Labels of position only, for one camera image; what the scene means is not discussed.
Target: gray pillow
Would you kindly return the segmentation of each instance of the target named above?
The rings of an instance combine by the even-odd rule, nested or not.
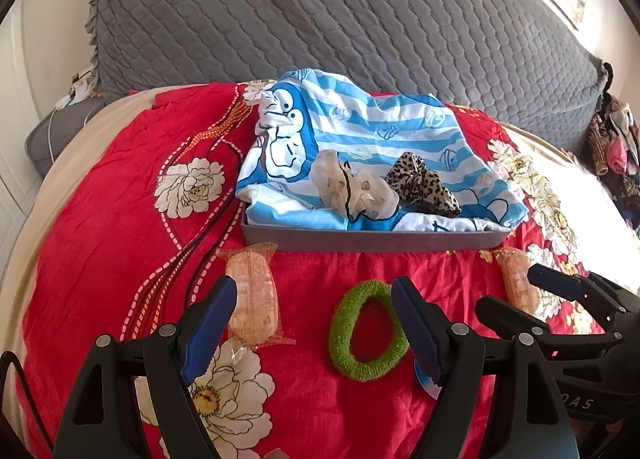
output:
[[[540,0],[92,0],[87,29],[107,103],[320,68],[432,92],[574,152],[606,79]]]
[[[42,179],[76,134],[103,107],[102,98],[88,98],[84,102],[50,112],[31,131],[24,143],[24,149]]]

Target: beige blanket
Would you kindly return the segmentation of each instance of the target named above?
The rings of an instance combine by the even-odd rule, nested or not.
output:
[[[0,351],[11,349],[24,363],[26,349],[22,341],[22,317],[33,293],[38,253],[54,220],[118,132],[140,112],[150,108],[156,94],[170,88],[146,90],[105,107],[79,132],[52,166],[15,243],[0,289]],[[5,387],[2,411],[24,440],[14,375],[10,375]]]
[[[101,158],[119,131],[150,108],[156,94],[175,87],[146,90],[107,106],[74,138],[42,184],[31,215],[25,222],[9,261],[0,290],[0,349],[12,349],[24,362],[22,317],[35,284],[36,261],[44,239],[69,197]],[[562,211],[580,241],[585,267],[636,292],[640,287],[640,251],[598,181],[583,174],[562,152],[519,129],[504,125],[520,149],[535,161],[562,200]],[[4,413],[24,438],[22,411],[10,378]]]

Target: green hair tie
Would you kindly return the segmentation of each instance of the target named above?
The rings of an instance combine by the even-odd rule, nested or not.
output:
[[[381,356],[362,363],[351,354],[351,334],[364,302],[370,298],[378,300],[389,311],[394,333],[391,344]],[[331,320],[329,331],[329,355],[341,373],[356,381],[381,378],[398,365],[408,348],[409,342],[391,304],[391,286],[378,280],[367,280],[344,295]]]

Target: box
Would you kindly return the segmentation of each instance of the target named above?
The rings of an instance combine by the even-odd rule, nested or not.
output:
[[[343,232],[257,226],[242,222],[248,245],[276,243],[280,251],[315,253],[405,253],[489,249],[509,232]]]

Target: wrapped snack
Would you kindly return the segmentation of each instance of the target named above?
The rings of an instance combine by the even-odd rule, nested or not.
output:
[[[496,262],[502,268],[502,279],[511,305],[534,315],[540,304],[540,289],[531,285],[527,271],[531,261],[527,253],[516,248],[502,248],[494,251]]]
[[[236,337],[236,359],[243,349],[257,349],[277,343],[294,343],[283,338],[278,293],[269,268],[277,245],[259,243],[248,248],[219,251],[226,261],[226,274],[236,281],[238,302],[229,320],[229,337]]]
[[[309,172],[326,208],[355,222],[360,214],[369,219],[389,219],[398,210],[398,194],[382,177],[367,168],[351,173],[348,162],[340,163],[335,150],[322,150]]]

